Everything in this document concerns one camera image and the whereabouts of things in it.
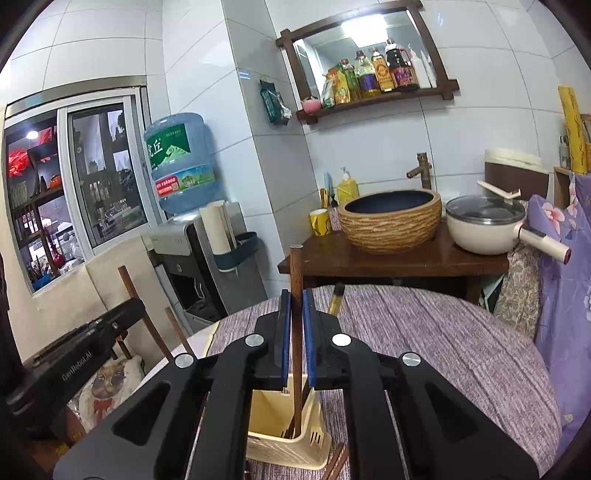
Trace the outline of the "black chopstick gold band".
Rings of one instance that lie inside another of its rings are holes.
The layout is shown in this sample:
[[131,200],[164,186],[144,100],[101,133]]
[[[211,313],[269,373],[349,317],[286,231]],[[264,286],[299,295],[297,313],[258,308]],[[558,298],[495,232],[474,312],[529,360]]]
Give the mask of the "black chopstick gold band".
[[335,284],[332,290],[331,302],[329,302],[328,313],[332,316],[338,317],[342,306],[342,298],[344,298],[345,285],[342,283]]

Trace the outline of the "brown wooden chopstick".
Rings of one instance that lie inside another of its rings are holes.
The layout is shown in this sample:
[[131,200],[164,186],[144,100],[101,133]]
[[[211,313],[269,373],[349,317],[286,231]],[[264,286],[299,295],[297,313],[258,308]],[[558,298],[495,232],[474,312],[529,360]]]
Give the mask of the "brown wooden chopstick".
[[301,435],[301,410],[303,401],[303,317],[301,298],[304,290],[304,246],[290,246],[290,293],[291,293],[291,353],[293,353],[294,380],[294,438]]
[[[131,277],[129,275],[129,272],[128,272],[126,266],[121,265],[117,268],[117,270],[118,270],[119,276],[123,282],[123,285],[124,285],[127,293],[129,294],[129,296],[133,299],[139,300],[140,299],[139,294],[135,288],[133,281],[131,280]],[[166,360],[168,360],[169,362],[171,362],[173,360],[173,356],[172,356],[170,350],[168,349],[168,347],[166,346],[163,338],[159,334],[158,330],[156,329],[155,325],[153,324],[153,322],[147,312],[147,309],[144,309],[144,313],[142,316],[142,322],[143,322],[145,328],[147,329],[149,335],[151,336],[152,340],[155,342],[155,344],[158,346],[161,353],[164,355],[164,358]]]
[[194,355],[194,352],[193,352],[193,350],[191,348],[191,345],[189,344],[189,342],[187,340],[187,337],[185,336],[185,334],[184,334],[184,332],[183,332],[183,330],[182,330],[179,322],[177,321],[177,319],[176,319],[176,317],[175,317],[172,309],[170,307],[166,307],[165,308],[165,313],[166,313],[166,316],[167,316],[167,318],[169,320],[169,323],[171,324],[173,330],[175,331],[175,333],[176,333],[177,337],[179,338],[179,340],[180,340],[182,346],[184,347],[185,351],[188,354]]
[[340,443],[335,449],[334,454],[331,457],[325,472],[322,475],[322,480],[338,480],[342,469],[345,467],[346,462],[349,459],[349,446]]

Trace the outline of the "wooden chair cat cushion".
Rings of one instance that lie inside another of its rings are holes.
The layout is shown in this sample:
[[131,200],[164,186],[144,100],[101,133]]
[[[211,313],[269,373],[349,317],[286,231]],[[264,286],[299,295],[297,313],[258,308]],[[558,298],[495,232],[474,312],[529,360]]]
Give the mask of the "wooden chair cat cushion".
[[144,378],[143,367],[142,357],[132,352],[130,358],[109,359],[91,376],[68,402],[67,425],[75,441],[131,396]]

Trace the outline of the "dark wooden counter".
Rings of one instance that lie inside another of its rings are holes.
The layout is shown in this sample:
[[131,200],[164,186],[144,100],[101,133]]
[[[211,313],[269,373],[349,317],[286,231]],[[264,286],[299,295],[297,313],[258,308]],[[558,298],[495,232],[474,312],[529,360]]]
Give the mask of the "dark wooden counter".
[[373,254],[353,246],[335,232],[304,241],[304,286],[401,285],[479,301],[481,283],[488,276],[509,271],[505,254],[481,256],[458,247],[441,224],[429,241],[401,253]]

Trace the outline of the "cream plastic utensil holder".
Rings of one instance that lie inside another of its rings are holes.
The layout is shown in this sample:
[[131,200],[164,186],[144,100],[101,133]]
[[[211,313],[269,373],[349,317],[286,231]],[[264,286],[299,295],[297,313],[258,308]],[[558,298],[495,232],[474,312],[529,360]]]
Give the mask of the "cream plastic utensil holder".
[[283,467],[321,470],[328,463],[332,437],[325,428],[322,402],[314,389],[301,410],[301,433],[294,437],[293,376],[281,391],[254,390],[246,458]]

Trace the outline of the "water dispenser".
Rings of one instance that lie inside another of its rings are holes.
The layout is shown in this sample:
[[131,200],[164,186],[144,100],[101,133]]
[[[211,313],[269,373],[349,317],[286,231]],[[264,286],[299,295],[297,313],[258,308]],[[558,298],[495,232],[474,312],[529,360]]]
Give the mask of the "water dispenser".
[[145,240],[160,284],[189,334],[267,299],[256,255],[247,254],[228,272],[218,269],[198,212],[153,228]]

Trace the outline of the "yellow mug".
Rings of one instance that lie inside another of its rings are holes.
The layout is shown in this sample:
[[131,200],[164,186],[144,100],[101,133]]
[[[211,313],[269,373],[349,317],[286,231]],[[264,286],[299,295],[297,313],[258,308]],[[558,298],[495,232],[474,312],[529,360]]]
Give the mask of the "yellow mug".
[[331,217],[329,210],[325,208],[311,211],[308,215],[311,223],[311,230],[317,237],[326,236],[332,233]]

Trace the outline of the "woven basin sink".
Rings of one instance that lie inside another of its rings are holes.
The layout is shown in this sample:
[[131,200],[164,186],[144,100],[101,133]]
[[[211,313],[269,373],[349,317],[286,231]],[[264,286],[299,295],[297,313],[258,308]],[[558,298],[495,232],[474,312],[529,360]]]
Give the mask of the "woven basin sink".
[[442,200],[428,189],[393,190],[349,200],[338,213],[342,231],[353,245],[370,253],[394,254],[435,235]]

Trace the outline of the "yellow soap dispenser bottle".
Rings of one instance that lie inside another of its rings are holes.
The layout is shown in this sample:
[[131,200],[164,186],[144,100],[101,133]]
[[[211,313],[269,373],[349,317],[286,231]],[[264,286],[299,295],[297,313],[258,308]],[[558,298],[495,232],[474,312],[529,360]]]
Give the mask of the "yellow soap dispenser bottle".
[[359,186],[346,167],[342,167],[342,180],[337,186],[337,197],[339,205],[360,197]]

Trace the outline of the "purple striped tablecloth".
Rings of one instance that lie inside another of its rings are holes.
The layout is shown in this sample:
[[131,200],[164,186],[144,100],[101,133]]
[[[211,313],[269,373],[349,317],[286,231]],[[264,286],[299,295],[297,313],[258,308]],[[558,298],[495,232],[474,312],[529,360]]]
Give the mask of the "purple striped tablecloth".
[[[221,353],[252,332],[279,297],[232,314],[189,337],[198,358]],[[398,286],[346,286],[339,325],[374,351],[418,353],[503,429],[536,462],[554,464],[562,427],[554,388],[533,341],[481,307],[451,296]],[[330,455],[346,440],[341,391],[321,392]]]

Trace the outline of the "sliding window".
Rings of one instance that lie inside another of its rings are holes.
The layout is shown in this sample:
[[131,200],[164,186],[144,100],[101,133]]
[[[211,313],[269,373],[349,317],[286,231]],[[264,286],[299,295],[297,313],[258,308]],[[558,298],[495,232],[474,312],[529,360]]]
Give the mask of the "sliding window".
[[143,87],[7,114],[2,180],[31,293],[162,221],[142,138],[149,120]]

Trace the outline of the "blue water jug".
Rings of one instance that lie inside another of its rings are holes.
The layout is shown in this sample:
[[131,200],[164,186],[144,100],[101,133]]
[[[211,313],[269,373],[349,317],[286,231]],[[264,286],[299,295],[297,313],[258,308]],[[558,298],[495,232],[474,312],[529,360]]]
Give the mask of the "blue water jug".
[[160,208],[169,215],[204,207],[219,193],[204,119],[179,113],[152,123],[143,134]]

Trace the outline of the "brass faucet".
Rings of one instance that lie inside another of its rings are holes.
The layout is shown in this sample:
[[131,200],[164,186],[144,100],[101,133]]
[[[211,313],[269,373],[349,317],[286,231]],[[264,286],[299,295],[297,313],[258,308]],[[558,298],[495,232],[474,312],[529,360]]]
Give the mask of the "brass faucet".
[[432,177],[431,170],[432,165],[429,161],[428,154],[426,152],[417,154],[418,166],[409,171],[406,176],[408,179],[413,179],[417,176],[421,179],[421,185],[423,189],[432,190]]

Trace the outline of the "pink bowl on shelf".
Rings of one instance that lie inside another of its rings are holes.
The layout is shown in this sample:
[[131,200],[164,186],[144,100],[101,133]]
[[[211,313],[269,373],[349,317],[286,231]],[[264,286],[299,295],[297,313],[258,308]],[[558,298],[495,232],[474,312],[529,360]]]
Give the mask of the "pink bowl on shelf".
[[314,115],[322,110],[322,101],[318,98],[310,97],[301,102],[301,107],[305,114]]

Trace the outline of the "purple label bottle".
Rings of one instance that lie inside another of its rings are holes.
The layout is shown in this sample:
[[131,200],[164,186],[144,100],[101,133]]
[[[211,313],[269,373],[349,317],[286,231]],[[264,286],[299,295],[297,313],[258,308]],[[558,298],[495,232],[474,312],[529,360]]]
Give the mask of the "purple label bottle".
[[381,94],[375,68],[362,50],[356,51],[355,71],[363,96],[375,97]]

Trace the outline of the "purple floral cloth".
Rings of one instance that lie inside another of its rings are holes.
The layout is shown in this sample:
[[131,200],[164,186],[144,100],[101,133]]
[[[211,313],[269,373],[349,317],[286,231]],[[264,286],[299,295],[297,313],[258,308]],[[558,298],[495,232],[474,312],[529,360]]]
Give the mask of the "purple floral cloth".
[[562,210],[534,195],[528,222],[571,249],[563,264],[540,256],[541,316],[535,337],[555,390],[562,455],[590,411],[590,177],[574,175],[569,206]]

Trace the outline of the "rice cooker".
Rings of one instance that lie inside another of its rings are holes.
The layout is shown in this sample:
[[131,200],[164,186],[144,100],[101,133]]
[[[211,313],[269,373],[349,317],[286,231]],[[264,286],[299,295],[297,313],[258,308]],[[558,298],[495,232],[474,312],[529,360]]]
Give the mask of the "rice cooker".
[[507,192],[520,190],[521,199],[533,195],[545,198],[549,189],[549,171],[542,159],[507,148],[485,150],[485,181]]

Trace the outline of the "amber sauce bottle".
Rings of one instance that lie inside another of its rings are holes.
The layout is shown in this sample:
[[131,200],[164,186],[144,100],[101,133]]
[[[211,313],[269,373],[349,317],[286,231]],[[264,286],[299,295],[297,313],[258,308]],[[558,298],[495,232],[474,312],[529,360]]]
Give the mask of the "amber sauce bottle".
[[389,93],[396,90],[397,84],[391,74],[386,58],[377,47],[372,49],[372,57],[370,57],[370,59],[372,60],[376,78],[380,85],[381,91],[383,93]]

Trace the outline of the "dark soy sauce bottle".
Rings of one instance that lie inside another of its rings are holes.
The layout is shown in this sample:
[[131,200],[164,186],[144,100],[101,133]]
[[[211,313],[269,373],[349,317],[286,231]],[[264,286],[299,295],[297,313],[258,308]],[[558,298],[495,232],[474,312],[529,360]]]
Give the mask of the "dark soy sauce bottle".
[[386,59],[397,91],[414,91],[420,88],[408,52],[391,38],[386,41]]

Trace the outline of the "green packet on wall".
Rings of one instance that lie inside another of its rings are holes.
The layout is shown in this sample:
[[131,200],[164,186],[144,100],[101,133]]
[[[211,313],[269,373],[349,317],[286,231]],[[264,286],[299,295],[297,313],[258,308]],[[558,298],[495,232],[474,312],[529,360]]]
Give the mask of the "green packet on wall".
[[278,126],[287,126],[293,112],[283,102],[280,92],[276,90],[273,82],[259,80],[259,95],[263,100],[263,107],[266,110],[267,118],[270,124]]

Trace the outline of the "wooden wall shelf frame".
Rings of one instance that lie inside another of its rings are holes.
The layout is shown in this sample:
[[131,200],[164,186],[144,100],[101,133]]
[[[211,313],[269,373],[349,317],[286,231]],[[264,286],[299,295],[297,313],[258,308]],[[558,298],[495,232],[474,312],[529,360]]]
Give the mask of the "wooden wall shelf frame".
[[[452,100],[460,85],[447,73],[421,14],[422,8],[420,1],[390,1],[332,15],[297,30],[281,31],[276,46],[287,54],[298,97],[301,101],[310,97],[322,101],[320,112],[308,115],[301,107],[297,119],[313,125],[322,116],[396,100],[431,96]],[[420,88],[381,91],[379,96],[365,97],[356,77],[356,51],[362,50],[372,62],[372,49],[377,47],[386,58],[388,38],[408,52]],[[351,95],[349,104],[335,105],[331,82],[327,79],[333,66],[340,66],[346,75]]]

